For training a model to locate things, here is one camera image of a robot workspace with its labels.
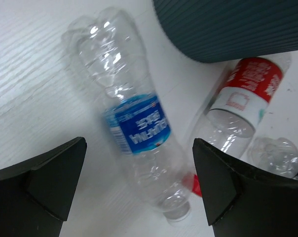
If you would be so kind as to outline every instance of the white table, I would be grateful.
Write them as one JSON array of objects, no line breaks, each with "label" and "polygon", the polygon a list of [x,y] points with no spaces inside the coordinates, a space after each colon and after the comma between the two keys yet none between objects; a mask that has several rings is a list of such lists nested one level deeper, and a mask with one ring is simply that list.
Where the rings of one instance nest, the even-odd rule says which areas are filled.
[{"label": "white table", "polygon": [[[115,165],[95,90],[64,62],[60,36],[68,24],[110,5],[136,19],[157,92],[177,139],[187,146],[194,116],[226,63],[200,64],[178,52],[150,0],[6,0],[0,1],[0,169],[83,136],[88,150],[61,237],[212,237],[201,198],[191,196],[190,222],[174,228],[134,197]],[[293,58],[257,134],[286,136],[298,146],[298,52]]]}]

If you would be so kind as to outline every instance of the red bottle label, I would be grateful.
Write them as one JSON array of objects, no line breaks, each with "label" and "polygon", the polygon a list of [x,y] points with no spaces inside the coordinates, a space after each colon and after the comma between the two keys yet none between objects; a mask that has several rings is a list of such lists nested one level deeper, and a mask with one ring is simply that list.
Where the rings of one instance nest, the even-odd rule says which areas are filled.
[{"label": "red bottle label", "polygon": [[282,78],[282,71],[271,61],[245,58],[237,64],[224,87],[249,90],[269,103]]}]

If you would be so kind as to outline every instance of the ribbed plastic container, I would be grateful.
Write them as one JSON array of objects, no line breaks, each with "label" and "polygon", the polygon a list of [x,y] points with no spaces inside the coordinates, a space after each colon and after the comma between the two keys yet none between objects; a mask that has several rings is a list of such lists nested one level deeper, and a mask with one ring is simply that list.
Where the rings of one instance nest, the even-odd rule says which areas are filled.
[{"label": "ribbed plastic container", "polygon": [[153,0],[186,56],[212,63],[298,50],[298,1]]}]

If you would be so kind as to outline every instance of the clear plastic bottle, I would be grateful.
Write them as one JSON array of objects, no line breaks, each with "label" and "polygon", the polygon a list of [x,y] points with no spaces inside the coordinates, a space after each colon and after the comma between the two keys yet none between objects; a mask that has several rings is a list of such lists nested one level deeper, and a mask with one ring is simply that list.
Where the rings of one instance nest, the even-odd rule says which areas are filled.
[{"label": "clear plastic bottle", "polygon": [[252,137],[290,64],[289,52],[240,60],[210,108],[208,119],[226,134]]},{"label": "clear plastic bottle", "polygon": [[184,219],[193,174],[155,92],[132,18],[107,8],[97,19],[71,23],[63,41],[74,67],[102,88],[104,116],[122,153],[117,162],[131,186],[169,221]]},{"label": "clear plastic bottle", "polygon": [[248,150],[254,166],[273,174],[294,178],[298,174],[298,149],[286,138],[259,137]]}]

